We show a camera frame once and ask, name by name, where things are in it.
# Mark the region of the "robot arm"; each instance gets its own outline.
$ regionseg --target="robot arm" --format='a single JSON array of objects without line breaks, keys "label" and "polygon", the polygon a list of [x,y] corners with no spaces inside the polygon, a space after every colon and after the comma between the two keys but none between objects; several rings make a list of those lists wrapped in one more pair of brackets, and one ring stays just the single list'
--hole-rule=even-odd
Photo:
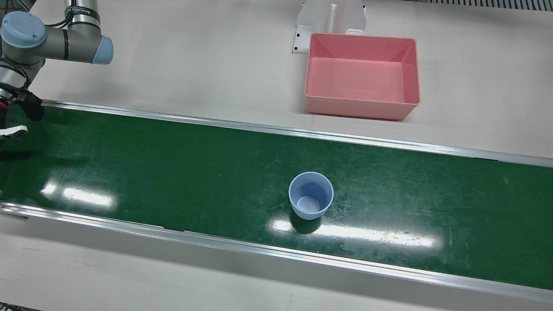
[{"label": "robot arm", "polygon": [[25,126],[6,129],[9,105],[21,106],[31,120],[42,118],[42,100],[28,87],[45,59],[109,64],[113,58],[113,43],[102,35],[96,0],[65,0],[65,5],[66,18],[54,25],[44,25],[27,12],[12,12],[2,20],[0,144],[27,131]]}]

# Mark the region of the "cup rim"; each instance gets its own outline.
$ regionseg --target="cup rim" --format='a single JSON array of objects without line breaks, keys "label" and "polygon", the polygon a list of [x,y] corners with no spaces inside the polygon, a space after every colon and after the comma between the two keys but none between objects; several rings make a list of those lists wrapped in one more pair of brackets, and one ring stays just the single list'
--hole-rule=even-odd
[{"label": "cup rim", "polygon": [[[328,182],[328,184],[330,185],[330,190],[331,190],[331,192],[332,192],[332,195],[331,195],[331,197],[330,197],[330,202],[328,202],[328,204],[326,205],[325,208],[323,208],[323,209],[321,209],[321,210],[319,210],[319,211],[316,211],[316,212],[306,212],[306,211],[302,211],[302,210],[298,209],[297,206],[295,206],[294,202],[292,202],[292,193],[291,193],[291,191],[292,191],[292,185],[293,185],[293,183],[296,181],[296,179],[297,179],[298,177],[300,177],[300,176],[302,176],[302,175],[306,175],[306,174],[316,174],[316,175],[319,175],[319,176],[323,177],[323,178],[326,180],[326,182]],[[303,173],[299,174],[298,176],[294,177],[294,179],[292,179],[292,181],[290,182],[290,186],[288,186],[288,199],[290,200],[290,203],[292,204],[292,207],[293,207],[294,209],[297,209],[297,210],[301,211],[301,212],[304,213],[304,214],[307,214],[307,215],[316,215],[316,214],[320,214],[320,213],[325,212],[325,211],[330,207],[330,205],[332,204],[332,202],[334,201],[334,186],[332,185],[332,183],[330,182],[330,180],[329,180],[326,176],[324,176],[323,174],[321,174],[321,173],[319,173],[319,172],[312,172],[312,171],[303,172]]]}]

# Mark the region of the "white table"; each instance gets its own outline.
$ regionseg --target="white table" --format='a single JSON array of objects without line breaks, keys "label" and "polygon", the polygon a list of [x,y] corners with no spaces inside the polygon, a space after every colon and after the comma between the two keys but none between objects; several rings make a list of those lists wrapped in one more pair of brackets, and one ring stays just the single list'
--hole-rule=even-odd
[{"label": "white table", "polygon": [[[553,158],[553,15],[374,0],[367,34],[418,43],[421,104],[402,122],[311,115],[301,1],[99,1],[108,66],[49,60],[44,99]],[[62,18],[62,1],[32,13]]]}]

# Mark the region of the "pink bin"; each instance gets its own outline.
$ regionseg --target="pink bin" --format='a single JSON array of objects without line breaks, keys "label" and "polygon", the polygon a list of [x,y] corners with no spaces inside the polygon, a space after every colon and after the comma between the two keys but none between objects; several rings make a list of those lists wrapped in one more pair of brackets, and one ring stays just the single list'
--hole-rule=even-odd
[{"label": "pink bin", "polygon": [[305,96],[312,113],[403,120],[420,102],[415,40],[311,35]]}]

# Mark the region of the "white floor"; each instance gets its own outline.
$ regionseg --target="white floor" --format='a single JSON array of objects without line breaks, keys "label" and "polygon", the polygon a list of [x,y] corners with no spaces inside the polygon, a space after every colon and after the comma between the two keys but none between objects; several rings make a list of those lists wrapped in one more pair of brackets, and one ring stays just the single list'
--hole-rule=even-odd
[{"label": "white floor", "polygon": [[0,301],[73,310],[547,310],[552,303],[0,214]]},{"label": "white floor", "polygon": [[[367,34],[418,43],[421,104],[405,121],[311,115],[298,0],[99,1],[108,66],[49,60],[45,99],[553,158],[550,12],[372,0]],[[32,13],[62,18],[62,1]]]}]

